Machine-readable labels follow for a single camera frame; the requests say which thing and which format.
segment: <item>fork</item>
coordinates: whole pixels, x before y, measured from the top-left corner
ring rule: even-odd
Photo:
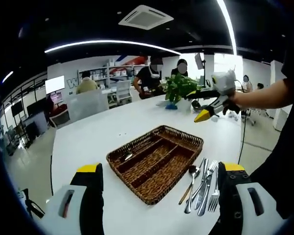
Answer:
[[[210,183],[211,183],[211,177],[212,174],[214,173],[215,168],[218,165],[218,161],[214,160],[211,165],[209,166],[207,173],[206,173],[206,190],[205,190],[205,194],[204,194],[204,199],[201,202],[200,206],[199,206],[199,210],[197,215],[198,216],[203,216],[206,210],[206,205],[207,205],[207,199],[208,199],[208,193],[209,193],[209,189],[210,189]]]
[[[220,196],[219,189],[217,189],[218,188],[218,167],[216,167],[215,172],[216,172],[215,192],[213,194],[211,194],[211,197],[209,200],[208,212],[215,212],[216,211],[218,201],[219,201],[219,196]]]

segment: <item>woven cutlery tray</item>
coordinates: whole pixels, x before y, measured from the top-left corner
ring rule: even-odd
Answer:
[[[117,176],[146,204],[158,203],[202,150],[203,139],[159,126],[107,155]]]

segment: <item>ceiling air conditioner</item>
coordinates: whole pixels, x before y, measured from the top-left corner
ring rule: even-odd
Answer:
[[[153,9],[149,6],[140,5],[125,16],[119,25],[150,30],[158,25],[172,21],[173,17]]]

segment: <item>black shirt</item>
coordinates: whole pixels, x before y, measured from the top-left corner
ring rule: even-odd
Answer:
[[[178,69],[175,68],[171,71],[171,75],[177,75],[177,73],[179,73]],[[183,76],[188,77],[188,73],[187,71],[185,73],[181,73]]]
[[[152,78],[150,70],[153,74],[159,74],[159,78]],[[148,89],[156,88],[160,84],[161,80],[161,72],[156,72],[152,68],[149,67],[143,67],[138,74],[136,75],[140,80],[142,81],[141,87],[148,87]]]
[[[277,211],[285,219],[294,214],[294,35],[291,37],[282,67],[290,84],[292,109],[280,138],[267,160],[251,174],[277,202]]]

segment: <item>yellow shirt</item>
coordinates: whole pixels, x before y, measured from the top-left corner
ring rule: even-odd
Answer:
[[[83,78],[81,84],[79,84],[76,89],[76,94],[93,91],[96,89],[98,89],[98,85],[95,81],[90,80],[89,78]]]

